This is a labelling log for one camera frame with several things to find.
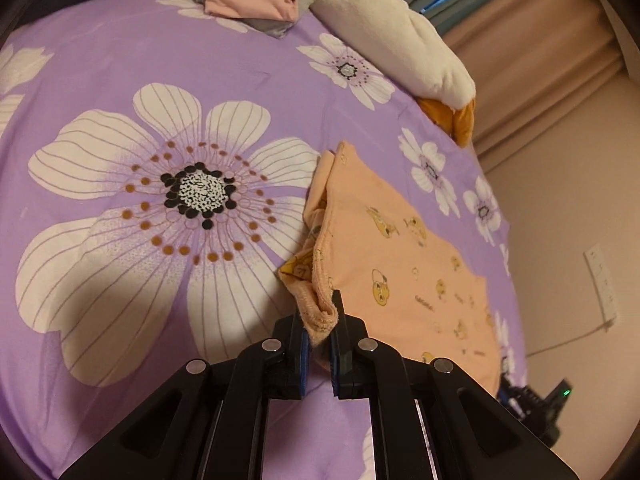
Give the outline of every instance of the wall outlet panel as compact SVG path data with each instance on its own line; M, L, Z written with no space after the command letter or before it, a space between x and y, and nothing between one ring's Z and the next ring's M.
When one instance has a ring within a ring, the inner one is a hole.
M610 326L618 320L618 300L613 289L609 267L604 261L602 249L598 244L587 250L584 257L598 293L603 320Z

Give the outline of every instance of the beige curtain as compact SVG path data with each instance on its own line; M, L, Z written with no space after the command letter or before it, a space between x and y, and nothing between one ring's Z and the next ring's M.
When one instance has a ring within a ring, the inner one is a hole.
M485 171L623 68L599 0L492 0L444 40L476 82L473 142Z

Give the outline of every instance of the flower center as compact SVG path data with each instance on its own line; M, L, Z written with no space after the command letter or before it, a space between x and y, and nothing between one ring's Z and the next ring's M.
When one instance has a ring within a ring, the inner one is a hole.
M351 79L352 77L356 77L358 75L358 69L351 63L345 62L338 67L338 74L347 79Z
M481 204L478 206L478 216L482 221L487 221L487 217L491 213L489 206L487 204Z
M160 180L169 188L164 206L169 209L177 207L178 212L187 218L201 214L203 229L213 227L213 215L238 206L231 200L237 189L235 179L224 178L219 170L208 170L203 162L186 166L175 175L164 173Z
M431 180L435 181L438 179L438 172L431 164L429 164L429 161L424 155L420 156L420 167Z

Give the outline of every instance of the cable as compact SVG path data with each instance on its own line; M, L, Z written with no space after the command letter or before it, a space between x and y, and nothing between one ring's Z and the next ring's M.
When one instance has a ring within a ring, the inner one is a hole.
M542 350L536 350L535 352L531 352L530 354L527 354L525 357L526 358L533 357L534 355L542 354L542 352L547 352L548 350L554 350L556 348L560 348L561 346L568 345L569 343L574 343L576 341L580 341L580 339L584 339L585 337L589 337L590 335L593 335L596 332L599 332L603 328L608 328L611 325L612 325L612 322L611 321L607 321L606 323L603 323L600 326L597 326L596 328L594 328L590 332L587 332L586 334L582 334L582 335L579 335L578 337L574 337L573 339L569 339L569 341L564 341L562 343L558 343L558 344L553 345L553 346L548 346L547 348L543 348Z

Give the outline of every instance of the bed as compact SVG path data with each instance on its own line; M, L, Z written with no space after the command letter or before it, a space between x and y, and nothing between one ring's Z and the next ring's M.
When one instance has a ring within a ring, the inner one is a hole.
M336 82L340 59L366 80ZM190 0L94 0L15 32L0 70L0 426L39 478L191 358L233 357L292 311L274 271L302 240L319 153L343 139L486 278L505 370L526 384L508 223L479 228L463 199L492 202L477 161L311 13L274 40ZM452 194L417 185L429 168L406 132L437 146ZM170 194L196 164L185 200L215 196L203 208L226 223ZM210 176L225 185L199 196ZM272 403L264 478L374 478L367 403L312 366L303 402Z

